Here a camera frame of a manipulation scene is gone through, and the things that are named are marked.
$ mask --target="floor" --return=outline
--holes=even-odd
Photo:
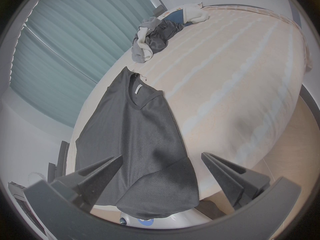
[[[310,109],[299,97],[297,106],[286,130],[273,149],[253,168],[266,174],[273,184],[284,176],[302,187],[301,194],[289,216],[271,237],[279,235],[297,215],[320,173],[320,130]],[[225,214],[234,212],[222,191],[206,198],[214,202]],[[120,212],[93,209],[91,214],[119,222]]]

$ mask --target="striped bed sheet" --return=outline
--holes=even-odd
[[[76,139],[125,66],[164,91],[200,199],[221,190],[202,152],[252,168],[271,150],[294,111],[305,69],[312,67],[306,39],[296,23],[269,10],[234,5],[203,10],[207,21],[185,27],[151,60],[135,63],[128,50],[99,81],[75,124],[66,174],[75,169]]]

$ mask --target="teal curtain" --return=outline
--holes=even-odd
[[[73,127],[94,86],[154,9],[150,0],[40,0],[18,39],[11,88]]]

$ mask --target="clothing tag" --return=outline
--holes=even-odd
[[[138,87],[137,87],[137,89],[136,89],[136,91],[135,91],[134,93],[137,94],[137,93],[138,93],[138,90],[139,90],[141,87],[142,87],[142,84],[138,85]]]

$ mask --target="t-shirt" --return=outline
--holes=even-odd
[[[107,88],[75,143],[76,170],[123,156],[97,205],[148,220],[199,204],[196,174],[163,92],[127,67]]]

